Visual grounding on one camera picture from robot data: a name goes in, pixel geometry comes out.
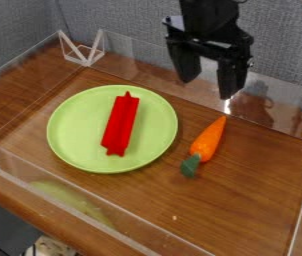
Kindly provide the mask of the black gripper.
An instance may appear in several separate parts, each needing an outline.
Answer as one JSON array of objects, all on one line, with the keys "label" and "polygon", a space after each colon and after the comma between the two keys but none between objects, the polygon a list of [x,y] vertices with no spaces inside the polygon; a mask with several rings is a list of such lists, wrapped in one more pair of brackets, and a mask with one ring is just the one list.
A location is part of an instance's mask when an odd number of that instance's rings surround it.
[{"label": "black gripper", "polygon": [[167,29],[165,44],[171,61],[183,83],[200,74],[200,57],[218,63],[218,86],[222,100],[243,88],[248,63],[252,58],[252,36],[239,27],[238,15],[209,24],[184,15],[167,16],[161,23]]}]

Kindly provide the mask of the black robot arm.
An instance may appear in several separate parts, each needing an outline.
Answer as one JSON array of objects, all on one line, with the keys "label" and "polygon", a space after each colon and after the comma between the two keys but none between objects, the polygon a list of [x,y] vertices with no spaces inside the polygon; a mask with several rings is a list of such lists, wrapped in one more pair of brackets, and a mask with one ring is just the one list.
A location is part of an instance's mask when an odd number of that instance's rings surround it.
[{"label": "black robot arm", "polygon": [[240,0],[179,0],[181,14],[165,16],[165,45],[183,83],[201,72],[200,58],[218,63],[216,78],[223,100],[244,87],[252,36],[238,26]]}]

